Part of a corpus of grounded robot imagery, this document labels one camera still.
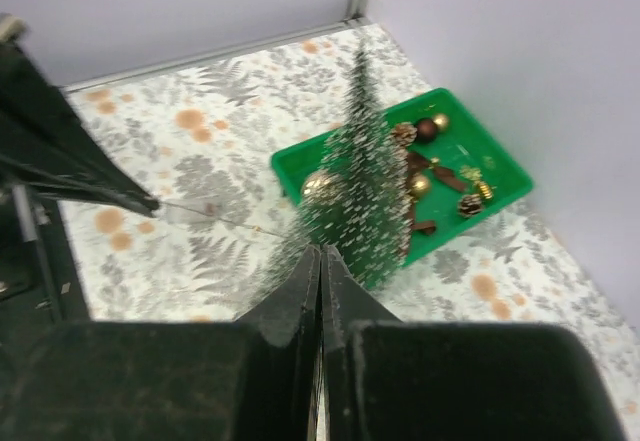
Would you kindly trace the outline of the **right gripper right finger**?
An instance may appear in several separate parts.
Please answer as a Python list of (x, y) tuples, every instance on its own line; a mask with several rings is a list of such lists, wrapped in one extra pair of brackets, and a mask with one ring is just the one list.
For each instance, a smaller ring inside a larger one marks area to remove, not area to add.
[(553, 324), (403, 322), (322, 252), (330, 440), (621, 440), (596, 364)]

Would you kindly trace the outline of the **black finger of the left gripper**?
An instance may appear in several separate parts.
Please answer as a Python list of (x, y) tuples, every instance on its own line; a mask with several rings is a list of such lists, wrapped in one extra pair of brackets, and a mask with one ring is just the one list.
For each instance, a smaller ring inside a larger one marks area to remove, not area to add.
[(1, 169), (44, 197), (119, 206), (147, 217), (160, 208), (13, 43), (1, 45)]

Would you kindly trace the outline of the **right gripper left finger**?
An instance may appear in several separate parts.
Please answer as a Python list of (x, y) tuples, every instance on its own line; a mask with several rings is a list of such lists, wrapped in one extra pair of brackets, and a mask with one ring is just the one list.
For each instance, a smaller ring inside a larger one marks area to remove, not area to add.
[(234, 321), (67, 323), (11, 380), (5, 440), (312, 440), (320, 250)]

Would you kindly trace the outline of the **small green christmas tree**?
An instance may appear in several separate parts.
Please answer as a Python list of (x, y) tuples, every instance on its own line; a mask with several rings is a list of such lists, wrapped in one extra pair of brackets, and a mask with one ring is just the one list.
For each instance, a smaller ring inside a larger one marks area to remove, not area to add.
[(384, 118), (365, 44), (348, 81), (346, 120), (323, 144), (320, 169), (328, 185), (298, 205), (266, 264), (270, 288), (288, 277), (310, 244), (335, 247), (366, 289), (390, 280), (404, 262), (411, 232), (407, 164)]

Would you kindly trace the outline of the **silver striped bauble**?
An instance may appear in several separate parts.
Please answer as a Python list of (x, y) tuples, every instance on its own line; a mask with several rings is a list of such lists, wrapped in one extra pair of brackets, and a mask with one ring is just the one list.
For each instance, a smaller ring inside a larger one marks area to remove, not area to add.
[(340, 202), (344, 195), (341, 176), (326, 169), (311, 173), (301, 187), (301, 201), (318, 206), (332, 206)]

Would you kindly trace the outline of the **green plastic tray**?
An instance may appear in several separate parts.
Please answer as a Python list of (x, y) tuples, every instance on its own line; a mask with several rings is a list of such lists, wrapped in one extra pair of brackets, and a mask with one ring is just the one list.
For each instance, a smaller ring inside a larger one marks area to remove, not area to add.
[(410, 161), (431, 181), (417, 201), (416, 220), (435, 225), (412, 234), (410, 265), (533, 188), (528, 173), (448, 90), (437, 88), (385, 110), (390, 126), (430, 118), (442, 131), (427, 144), (409, 146)]

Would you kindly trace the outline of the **brown ribbon bow cluster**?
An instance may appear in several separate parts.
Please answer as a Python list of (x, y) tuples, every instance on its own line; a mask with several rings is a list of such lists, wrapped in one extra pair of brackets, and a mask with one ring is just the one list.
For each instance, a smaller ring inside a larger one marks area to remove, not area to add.
[(470, 193), (470, 183), (439, 158), (427, 158), (417, 151), (400, 150), (406, 161), (405, 218), (409, 230), (404, 234), (403, 265), (408, 266), (426, 254), (460, 236), (473, 225), (461, 217), (457, 203)]

